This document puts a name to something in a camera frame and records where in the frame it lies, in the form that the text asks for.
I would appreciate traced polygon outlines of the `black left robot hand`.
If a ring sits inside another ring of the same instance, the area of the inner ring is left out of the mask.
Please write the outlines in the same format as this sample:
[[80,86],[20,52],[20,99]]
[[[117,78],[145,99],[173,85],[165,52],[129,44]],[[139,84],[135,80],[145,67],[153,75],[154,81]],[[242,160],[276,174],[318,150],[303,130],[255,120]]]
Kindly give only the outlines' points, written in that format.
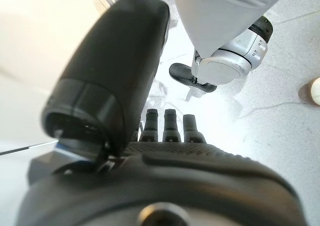
[[290,184],[206,143],[193,115],[146,103],[168,34],[160,0],[119,0],[94,24],[41,114],[53,151],[34,158],[17,225],[306,225]]

